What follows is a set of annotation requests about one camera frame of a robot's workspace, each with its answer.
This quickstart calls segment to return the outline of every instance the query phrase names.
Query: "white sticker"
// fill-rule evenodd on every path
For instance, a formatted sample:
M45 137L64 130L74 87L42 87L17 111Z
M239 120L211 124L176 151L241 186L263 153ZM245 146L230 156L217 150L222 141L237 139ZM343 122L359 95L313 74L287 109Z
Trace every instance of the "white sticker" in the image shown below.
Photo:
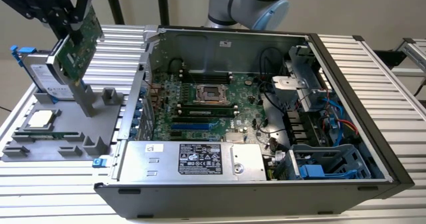
M162 144L146 144L145 152L146 153L160 153L162 152L164 145Z
M219 47L230 48L230 47L231 47L231 44L233 44L233 42L221 41L221 42L218 43L218 46L219 46Z
M57 82L45 64L33 64L30 68L49 95L57 99L73 99L68 85L61 85Z

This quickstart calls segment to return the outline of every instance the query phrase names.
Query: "white wall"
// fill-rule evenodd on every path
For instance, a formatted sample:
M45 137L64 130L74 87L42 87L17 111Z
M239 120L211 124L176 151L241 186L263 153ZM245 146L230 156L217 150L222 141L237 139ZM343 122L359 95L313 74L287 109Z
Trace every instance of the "white wall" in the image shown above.
M126 24L157 24L157 0L120 0ZM207 15L209 0L169 0L170 24L201 26ZM426 0L289 0L290 10L278 27L281 31L315 32L321 34L362 35L373 48L390 49L402 37L426 37ZM108 0L93 0L101 23L112 24ZM49 49L54 43L52 32L37 20L26 20L0 2L0 60L12 60L9 46L36 46ZM2 95L5 89L12 103L24 92L16 83L28 83L22 70L0 70ZM407 79L414 91L418 81Z

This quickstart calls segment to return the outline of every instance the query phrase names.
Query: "black pole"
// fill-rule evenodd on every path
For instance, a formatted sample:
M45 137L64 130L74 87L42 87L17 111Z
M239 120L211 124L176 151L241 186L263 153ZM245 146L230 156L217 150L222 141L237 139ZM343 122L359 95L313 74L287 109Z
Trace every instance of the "black pole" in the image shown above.
M169 25L169 3L168 0L158 0L160 21L161 25Z
M108 0L113 21L116 24L125 24L125 18L122 17L120 0Z

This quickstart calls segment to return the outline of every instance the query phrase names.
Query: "warning label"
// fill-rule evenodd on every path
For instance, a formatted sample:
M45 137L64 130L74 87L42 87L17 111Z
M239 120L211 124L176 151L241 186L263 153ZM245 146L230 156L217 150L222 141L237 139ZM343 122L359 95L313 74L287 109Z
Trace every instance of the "warning label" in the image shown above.
M219 144L181 144L178 173L182 175L222 174Z

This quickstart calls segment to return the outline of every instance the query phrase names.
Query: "cpu socket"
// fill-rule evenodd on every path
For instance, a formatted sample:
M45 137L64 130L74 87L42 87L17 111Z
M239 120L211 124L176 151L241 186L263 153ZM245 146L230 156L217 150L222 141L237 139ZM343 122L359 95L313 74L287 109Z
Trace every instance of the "cpu socket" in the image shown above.
M197 85L196 87L196 103L205 104L229 104L226 100L226 86L225 85Z

